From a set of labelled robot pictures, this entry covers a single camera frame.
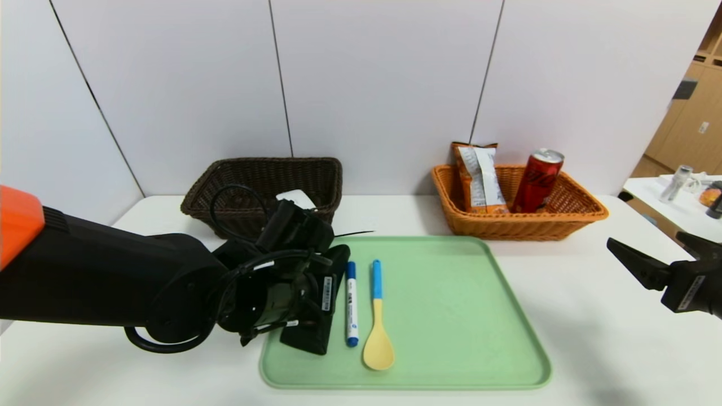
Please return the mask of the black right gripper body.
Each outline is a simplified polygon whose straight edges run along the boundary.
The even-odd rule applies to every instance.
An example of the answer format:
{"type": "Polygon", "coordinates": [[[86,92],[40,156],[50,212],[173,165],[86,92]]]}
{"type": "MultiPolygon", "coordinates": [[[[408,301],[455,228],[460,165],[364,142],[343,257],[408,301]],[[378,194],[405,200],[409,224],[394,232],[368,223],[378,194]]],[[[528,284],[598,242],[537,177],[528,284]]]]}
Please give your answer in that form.
{"type": "Polygon", "coordinates": [[[721,319],[720,259],[677,261],[668,268],[670,279],[661,303],[676,314],[704,312],[721,319]]]}

